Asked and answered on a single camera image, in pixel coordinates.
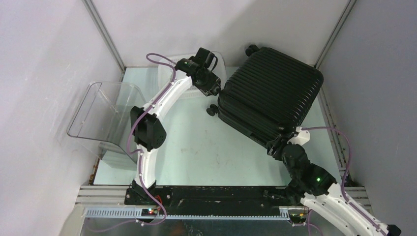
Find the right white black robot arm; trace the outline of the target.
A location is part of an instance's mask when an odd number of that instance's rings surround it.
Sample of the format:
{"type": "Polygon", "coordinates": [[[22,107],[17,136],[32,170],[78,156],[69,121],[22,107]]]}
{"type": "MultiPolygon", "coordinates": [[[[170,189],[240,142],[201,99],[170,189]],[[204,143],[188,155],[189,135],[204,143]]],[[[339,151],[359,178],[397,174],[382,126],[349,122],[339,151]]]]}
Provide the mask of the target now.
{"type": "Polygon", "coordinates": [[[399,236],[394,224],[378,220],[347,194],[345,186],[324,168],[312,163],[305,149],[294,141],[296,133],[278,134],[267,142],[267,151],[282,161],[291,181],[285,187],[286,199],[316,212],[346,236],[399,236]]]}

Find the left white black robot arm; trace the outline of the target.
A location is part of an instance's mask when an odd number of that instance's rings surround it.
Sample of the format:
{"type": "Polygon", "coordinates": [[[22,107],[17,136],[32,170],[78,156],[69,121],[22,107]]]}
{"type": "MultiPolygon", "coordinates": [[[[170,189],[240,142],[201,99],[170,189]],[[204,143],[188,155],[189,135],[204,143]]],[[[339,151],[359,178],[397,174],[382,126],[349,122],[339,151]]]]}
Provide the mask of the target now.
{"type": "Polygon", "coordinates": [[[204,48],[199,48],[195,55],[177,62],[157,53],[147,54],[146,59],[171,70],[164,87],[143,106],[134,106],[130,111],[131,128],[126,152],[137,155],[137,174],[132,187],[137,191],[136,198],[142,204],[149,205],[155,200],[157,153],[167,137],[162,124],[164,117],[192,86],[204,96],[218,95],[221,91],[221,80],[213,72],[218,64],[218,57],[204,48]]]}

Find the black ribbed hard-shell suitcase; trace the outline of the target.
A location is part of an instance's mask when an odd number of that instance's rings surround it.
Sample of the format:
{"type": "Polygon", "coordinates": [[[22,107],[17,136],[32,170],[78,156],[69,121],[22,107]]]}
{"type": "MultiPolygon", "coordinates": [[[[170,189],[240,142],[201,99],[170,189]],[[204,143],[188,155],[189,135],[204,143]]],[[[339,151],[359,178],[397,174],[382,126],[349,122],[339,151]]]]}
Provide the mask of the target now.
{"type": "Polygon", "coordinates": [[[270,47],[252,44],[245,52],[247,59],[207,113],[266,148],[267,141],[302,124],[324,77],[315,67],[270,47]]]}

